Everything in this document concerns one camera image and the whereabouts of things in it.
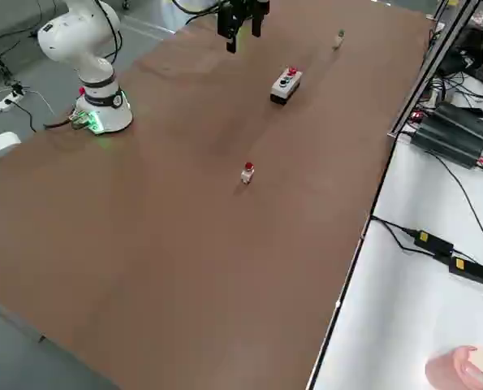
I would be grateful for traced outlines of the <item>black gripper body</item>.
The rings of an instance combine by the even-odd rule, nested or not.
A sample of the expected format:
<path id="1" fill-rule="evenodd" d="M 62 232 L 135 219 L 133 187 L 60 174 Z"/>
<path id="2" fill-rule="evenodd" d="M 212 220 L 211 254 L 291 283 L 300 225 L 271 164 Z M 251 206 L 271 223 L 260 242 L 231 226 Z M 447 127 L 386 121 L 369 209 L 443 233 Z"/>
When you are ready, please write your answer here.
<path id="1" fill-rule="evenodd" d="M 221 7 L 231 7 L 235 12 L 241 12 L 246 15 L 255 15 L 262 13 L 268 15 L 270 13 L 270 2 L 260 0 L 229 0 L 221 1 Z"/>

